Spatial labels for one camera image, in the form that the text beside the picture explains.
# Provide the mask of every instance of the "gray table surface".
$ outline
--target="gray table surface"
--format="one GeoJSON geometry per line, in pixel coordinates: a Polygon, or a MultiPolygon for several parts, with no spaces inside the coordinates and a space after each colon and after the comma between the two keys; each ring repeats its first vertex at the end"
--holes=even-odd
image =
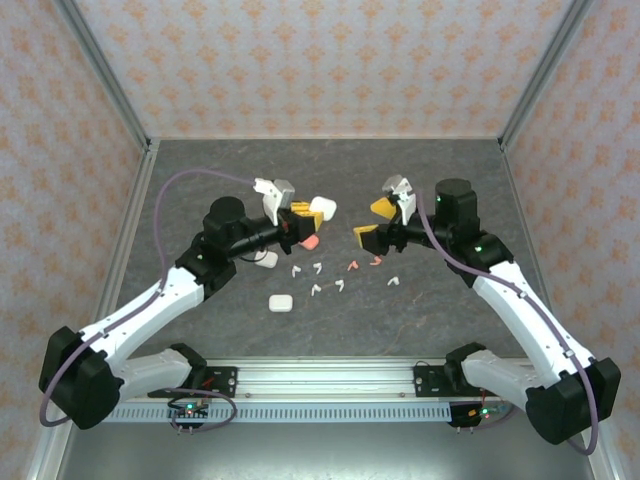
{"type": "Polygon", "coordinates": [[[74,429],[59,480],[592,480],[589,460],[553,446],[525,415],[471,435],[444,423],[169,425],[74,429]]]}
{"type": "MultiPolygon", "coordinates": [[[[284,178],[296,197],[334,199],[338,211],[322,225],[320,245],[308,252],[280,252],[273,270],[243,262],[227,286],[203,305],[174,320],[143,345],[138,355],[185,342],[204,357],[411,355],[441,357],[471,341],[502,356],[522,350],[500,319],[466,288],[434,251],[410,246],[390,253],[379,266],[360,250],[353,227],[382,223],[369,210],[384,181],[405,175],[423,189],[433,210],[437,181],[471,180],[482,227],[514,253],[525,277],[540,290],[515,199],[493,140],[221,140],[162,141],[137,228],[119,305],[159,276],[153,244],[153,205],[161,185],[186,168],[219,169],[245,178],[284,178]],[[360,269],[347,272],[357,260],[360,269]],[[316,275],[312,264],[322,262],[316,275]],[[293,279],[292,265],[302,272],[293,279]],[[387,286],[398,276],[400,285],[387,286]],[[334,281],[344,279],[342,293],[334,281]],[[314,283],[323,290],[311,298],[314,283]],[[271,313],[272,294],[291,294],[293,311],[271,313]]],[[[262,213],[261,196],[248,187],[209,175],[182,178],[163,207],[162,239],[175,259],[202,230],[211,203],[223,195],[241,198],[249,216],[262,213]]]]}

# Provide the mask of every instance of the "small pink piece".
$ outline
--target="small pink piece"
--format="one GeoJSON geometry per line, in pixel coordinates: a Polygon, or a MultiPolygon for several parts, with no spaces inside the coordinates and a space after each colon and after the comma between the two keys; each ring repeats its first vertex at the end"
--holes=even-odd
{"type": "Polygon", "coordinates": [[[320,239],[318,238],[318,236],[311,235],[304,242],[300,242],[300,245],[307,250],[313,250],[318,246],[319,243],[320,243],[320,239]]]}

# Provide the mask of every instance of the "white bracket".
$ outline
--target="white bracket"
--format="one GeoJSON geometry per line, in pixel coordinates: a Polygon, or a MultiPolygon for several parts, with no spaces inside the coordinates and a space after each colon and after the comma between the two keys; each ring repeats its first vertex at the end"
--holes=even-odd
{"type": "MultiPolygon", "coordinates": [[[[531,289],[516,262],[499,263],[491,267],[490,271],[492,275],[503,278],[525,291],[526,296],[536,302],[551,319],[580,364],[585,368],[591,364],[589,361],[593,357],[591,352],[569,335],[556,320],[531,289]]],[[[561,379],[560,373],[562,371],[566,371],[570,375],[576,372],[571,358],[565,355],[565,350],[560,346],[544,320],[524,298],[520,298],[513,290],[484,277],[476,279],[473,289],[493,308],[522,346],[527,357],[531,359],[540,378],[540,383],[544,387],[558,382],[561,379]]]]}
{"type": "Polygon", "coordinates": [[[278,225],[278,210],[281,208],[289,208],[296,193],[295,188],[286,180],[265,180],[256,178],[253,189],[261,193],[262,208],[264,213],[269,217],[274,226],[278,225]]]}
{"type": "Polygon", "coordinates": [[[527,389],[540,386],[533,369],[525,369],[497,357],[490,350],[480,350],[462,362],[462,371],[469,384],[484,388],[525,411],[527,389]]]}
{"type": "Polygon", "coordinates": [[[125,402],[155,390],[179,387],[189,372],[189,361],[175,350],[167,348],[156,355],[127,360],[113,374],[124,381],[120,387],[120,402],[125,402]]]}
{"type": "Polygon", "coordinates": [[[403,225],[407,225],[409,223],[411,215],[413,215],[417,209],[416,195],[415,193],[411,193],[412,190],[409,180],[402,175],[389,177],[382,186],[383,192],[392,193],[398,197],[396,203],[400,208],[403,225]]]}
{"type": "MultiPolygon", "coordinates": [[[[158,290],[160,282],[150,287],[117,312],[97,323],[86,326],[80,333],[86,340],[135,310],[146,302],[158,290]]],[[[196,278],[184,268],[169,269],[167,283],[159,298],[106,337],[96,340],[91,349],[106,353],[105,360],[112,371],[117,371],[129,356],[158,330],[187,310],[197,307],[204,301],[204,288],[196,283],[196,278]]]]}

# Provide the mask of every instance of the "patterned wallpaper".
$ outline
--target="patterned wallpaper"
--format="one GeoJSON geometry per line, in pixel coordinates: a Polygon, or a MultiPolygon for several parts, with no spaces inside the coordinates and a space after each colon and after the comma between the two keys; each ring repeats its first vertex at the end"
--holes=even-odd
{"type": "Polygon", "coordinates": [[[619,448],[640,472],[640,8],[596,0],[509,160],[553,306],[622,369],[619,448]]]}
{"type": "Polygon", "coordinates": [[[0,4],[0,478],[24,478],[39,370],[89,321],[138,150],[51,0],[0,4]]]}
{"type": "Polygon", "coordinates": [[[570,0],[79,0],[147,133],[492,136],[570,0]]]}

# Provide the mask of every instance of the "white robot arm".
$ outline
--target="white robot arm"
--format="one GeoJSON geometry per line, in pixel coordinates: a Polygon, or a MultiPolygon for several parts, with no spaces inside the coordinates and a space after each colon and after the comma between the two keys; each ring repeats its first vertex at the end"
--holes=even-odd
{"type": "Polygon", "coordinates": [[[409,243],[443,250],[465,268],[451,263],[448,267],[493,308],[531,360],[533,371],[500,359],[480,344],[465,345],[448,354],[444,366],[454,391],[471,386],[493,392],[525,410],[536,431],[557,444],[591,425],[580,375],[586,373],[598,419],[611,415],[620,370],[609,358],[596,360],[560,325],[529,286],[507,247],[480,229],[477,198],[468,181],[438,182],[436,212],[424,220],[416,212],[406,178],[391,177],[383,191],[386,196],[371,209],[391,221],[354,229],[360,245],[374,255],[386,255],[390,246],[402,252],[409,243]],[[425,221],[430,232],[425,230],[425,221]],[[480,273],[501,279],[509,287],[480,273]]]}
{"type": "Polygon", "coordinates": [[[236,273],[234,259],[276,243],[290,254],[293,245],[314,234],[323,222],[323,212],[309,210],[307,203],[292,210],[295,190],[285,180],[257,178],[254,189],[263,194],[265,216],[248,218],[242,201],[219,198],[203,220],[203,231],[169,269],[162,289],[158,282],[99,322],[77,333],[63,327],[51,336],[39,382],[43,392],[71,354],[87,339],[98,337],[62,374],[51,394],[79,428],[98,424],[128,398],[163,388],[199,387],[206,361],[184,344],[156,355],[129,357],[174,318],[224,287],[236,273]],[[146,308],[112,327],[154,295],[157,298],[146,308]]]}

